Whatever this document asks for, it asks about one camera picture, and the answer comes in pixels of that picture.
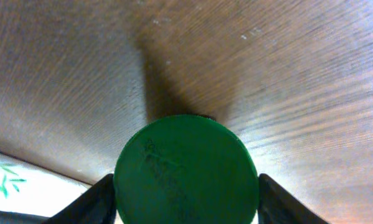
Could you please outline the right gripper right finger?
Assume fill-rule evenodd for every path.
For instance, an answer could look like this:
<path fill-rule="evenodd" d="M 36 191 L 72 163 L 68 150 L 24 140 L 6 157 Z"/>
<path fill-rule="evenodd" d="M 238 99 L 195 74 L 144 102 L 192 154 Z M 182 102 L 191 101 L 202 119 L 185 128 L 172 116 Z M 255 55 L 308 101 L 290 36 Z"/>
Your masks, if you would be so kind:
<path fill-rule="evenodd" d="M 259 224 L 328 224 L 267 174 L 259 180 Z"/>

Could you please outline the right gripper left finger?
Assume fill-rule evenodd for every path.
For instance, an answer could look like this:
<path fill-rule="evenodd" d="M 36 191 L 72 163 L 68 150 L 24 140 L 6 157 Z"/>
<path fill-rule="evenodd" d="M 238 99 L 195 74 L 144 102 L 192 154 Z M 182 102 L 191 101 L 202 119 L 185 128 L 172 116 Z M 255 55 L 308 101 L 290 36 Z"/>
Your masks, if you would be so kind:
<path fill-rule="evenodd" d="M 107 174 L 43 224 L 114 224 L 115 217 L 113 174 Z"/>

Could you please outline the green lid jar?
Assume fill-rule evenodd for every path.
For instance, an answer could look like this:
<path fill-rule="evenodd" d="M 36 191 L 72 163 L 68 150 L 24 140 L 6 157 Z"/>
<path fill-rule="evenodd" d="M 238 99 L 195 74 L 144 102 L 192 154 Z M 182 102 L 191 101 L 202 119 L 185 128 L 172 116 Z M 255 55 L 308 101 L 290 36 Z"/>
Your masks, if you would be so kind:
<path fill-rule="evenodd" d="M 259 201 L 243 142 L 197 115 L 168 116 L 134 134 L 113 185 L 124 223 L 251 223 Z"/>

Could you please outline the white floral tube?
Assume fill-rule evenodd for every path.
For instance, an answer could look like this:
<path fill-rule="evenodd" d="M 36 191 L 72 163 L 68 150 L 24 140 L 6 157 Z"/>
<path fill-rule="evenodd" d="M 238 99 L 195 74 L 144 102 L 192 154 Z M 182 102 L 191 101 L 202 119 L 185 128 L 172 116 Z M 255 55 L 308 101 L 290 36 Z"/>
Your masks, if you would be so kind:
<path fill-rule="evenodd" d="M 51 217 L 89 188 L 89 184 L 0 154 L 0 211 Z"/>

